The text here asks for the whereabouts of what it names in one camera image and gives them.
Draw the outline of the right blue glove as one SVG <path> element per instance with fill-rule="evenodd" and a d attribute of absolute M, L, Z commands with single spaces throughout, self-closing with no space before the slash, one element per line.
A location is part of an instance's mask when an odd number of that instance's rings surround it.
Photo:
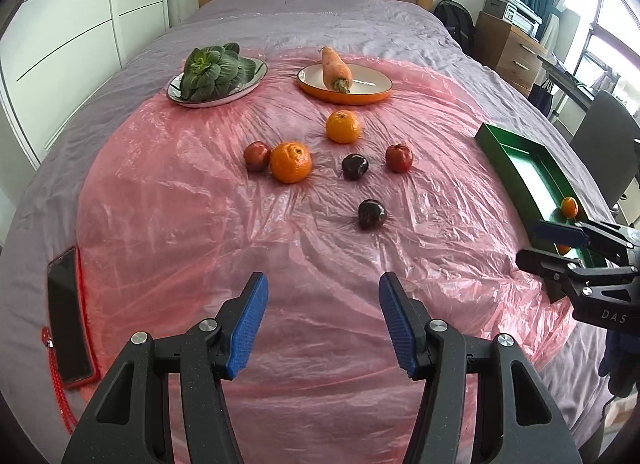
<path fill-rule="evenodd" d="M 639 388 L 640 338 L 608 331 L 605 352 L 600 362 L 600 377 L 609 376 L 608 390 L 615 397 L 626 398 Z"/>

